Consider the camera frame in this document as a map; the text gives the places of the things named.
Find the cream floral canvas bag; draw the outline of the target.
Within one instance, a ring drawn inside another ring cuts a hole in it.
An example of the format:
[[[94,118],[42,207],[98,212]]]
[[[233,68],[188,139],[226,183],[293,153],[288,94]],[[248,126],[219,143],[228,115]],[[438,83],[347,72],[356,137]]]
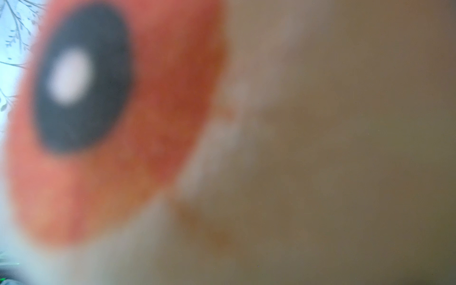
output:
[[[453,285],[454,1],[48,1],[1,141],[28,285]]]

